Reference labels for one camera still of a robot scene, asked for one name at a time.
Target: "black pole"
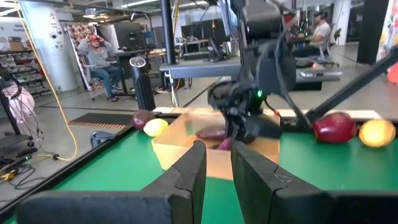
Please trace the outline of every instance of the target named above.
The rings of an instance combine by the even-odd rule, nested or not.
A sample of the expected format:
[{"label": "black pole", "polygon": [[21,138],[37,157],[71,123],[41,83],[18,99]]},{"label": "black pole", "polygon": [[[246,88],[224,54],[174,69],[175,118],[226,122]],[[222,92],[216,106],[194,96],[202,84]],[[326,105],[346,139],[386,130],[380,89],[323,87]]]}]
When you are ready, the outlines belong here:
[{"label": "black pole", "polygon": [[344,86],[341,90],[335,93],[333,96],[329,97],[317,108],[310,110],[306,116],[310,121],[315,121],[316,119],[322,117],[325,113],[335,108],[341,102],[345,101],[347,98],[352,96],[362,87],[369,84],[379,75],[384,73],[389,67],[393,66],[398,61],[398,47],[393,47],[390,53],[383,59],[378,61],[377,64],[368,68],[362,75],[356,77],[353,81]]},{"label": "black pole", "polygon": [[292,9],[296,9],[297,7],[297,0],[292,0]]},{"label": "black pole", "polygon": [[162,3],[162,23],[164,32],[164,42],[166,46],[166,63],[175,64],[172,9],[169,0],[161,0]]}]

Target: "white t-shirt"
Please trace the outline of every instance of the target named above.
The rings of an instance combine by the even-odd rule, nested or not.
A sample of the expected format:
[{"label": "white t-shirt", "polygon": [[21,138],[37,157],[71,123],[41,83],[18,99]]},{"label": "white t-shirt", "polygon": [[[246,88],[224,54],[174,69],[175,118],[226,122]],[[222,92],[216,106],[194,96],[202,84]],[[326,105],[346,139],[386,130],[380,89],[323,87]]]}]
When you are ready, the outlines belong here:
[{"label": "white t-shirt", "polygon": [[[327,22],[324,22],[324,23],[320,24],[319,26],[317,26],[317,28],[315,29],[315,31],[313,33],[313,36],[322,35],[323,37],[325,37],[322,41],[322,49],[323,50],[326,50],[326,44],[328,42],[327,38],[329,38],[330,32],[331,32],[331,30],[330,30],[329,24]],[[317,42],[317,43],[311,42],[310,44],[311,45],[319,45],[320,43],[319,42]]]}]

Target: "desk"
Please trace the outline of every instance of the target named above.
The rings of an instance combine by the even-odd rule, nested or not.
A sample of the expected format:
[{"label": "desk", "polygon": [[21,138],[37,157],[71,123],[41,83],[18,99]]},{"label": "desk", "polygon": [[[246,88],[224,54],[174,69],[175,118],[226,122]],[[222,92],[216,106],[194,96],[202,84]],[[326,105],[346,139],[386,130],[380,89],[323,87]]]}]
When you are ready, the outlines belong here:
[{"label": "desk", "polygon": [[209,42],[208,39],[204,39],[204,40],[194,40],[194,41],[186,42],[186,43],[184,44],[184,53],[185,53],[185,54],[191,53],[191,52],[188,52],[188,46],[189,46],[189,45],[197,45],[197,46],[198,46],[198,51],[200,51],[200,49],[205,48],[205,43],[208,43],[208,42]]},{"label": "desk", "polygon": [[298,39],[294,39],[292,42],[293,42],[294,46],[297,46],[298,44],[309,44],[311,42],[311,39],[309,37],[298,38]]},{"label": "desk", "polygon": [[[192,108],[156,110],[181,113]],[[291,110],[279,112],[282,116],[293,115]],[[355,118],[379,117],[374,111],[347,112]],[[140,190],[163,173],[151,140],[145,133],[127,128],[115,140],[87,152],[27,194],[45,189]],[[396,190],[397,148],[398,140],[384,149],[370,149],[358,138],[331,145],[317,142],[312,134],[284,133],[280,139],[279,165],[325,190]],[[8,214],[4,209],[0,222],[12,215],[12,209]],[[14,219],[5,223],[14,223]],[[207,178],[202,223],[244,223],[232,181]]]}]

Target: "green tabletop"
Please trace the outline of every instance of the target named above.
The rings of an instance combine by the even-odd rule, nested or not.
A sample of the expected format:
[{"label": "green tabletop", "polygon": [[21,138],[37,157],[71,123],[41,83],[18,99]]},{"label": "green tabletop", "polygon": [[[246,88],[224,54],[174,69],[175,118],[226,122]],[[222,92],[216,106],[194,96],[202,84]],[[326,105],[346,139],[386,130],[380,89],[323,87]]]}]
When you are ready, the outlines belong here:
[{"label": "green tabletop", "polygon": [[[163,172],[150,140],[144,133],[131,134],[55,190],[142,189]],[[394,141],[383,149],[371,149],[358,138],[327,145],[311,134],[285,133],[280,140],[279,164],[325,190],[396,190],[398,153],[393,148],[397,147],[398,141]],[[202,223],[243,223],[232,181],[207,178]]]}]

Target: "ceiling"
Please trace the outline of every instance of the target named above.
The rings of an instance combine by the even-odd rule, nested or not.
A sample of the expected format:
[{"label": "ceiling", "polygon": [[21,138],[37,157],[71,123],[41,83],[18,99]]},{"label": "ceiling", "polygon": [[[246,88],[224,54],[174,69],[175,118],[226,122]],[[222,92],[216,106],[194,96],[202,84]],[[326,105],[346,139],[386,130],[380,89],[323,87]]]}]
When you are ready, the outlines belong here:
[{"label": "ceiling", "polygon": [[[40,2],[51,2],[56,7],[58,12],[68,12],[73,14],[74,19],[85,20],[82,18],[83,15],[86,14],[85,9],[92,7],[96,8],[96,14],[107,13],[108,17],[128,17],[131,13],[131,10],[134,11],[142,11],[142,12],[151,12],[153,14],[160,14],[160,0],[33,0]],[[290,7],[292,0],[280,0],[286,6]],[[353,4],[363,4],[364,0],[352,0]],[[297,7],[310,7],[310,6],[318,6],[324,4],[331,4],[334,0],[297,0]],[[3,4],[14,5],[13,0],[0,0],[0,6]],[[181,11],[186,9],[193,9],[202,7],[205,8],[207,2],[200,0],[181,0],[180,2]],[[10,10],[9,7],[0,7],[0,16],[4,16],[2,12]],[[9,17],[17,17],[17,12],[10,12],[7,14]]]}]

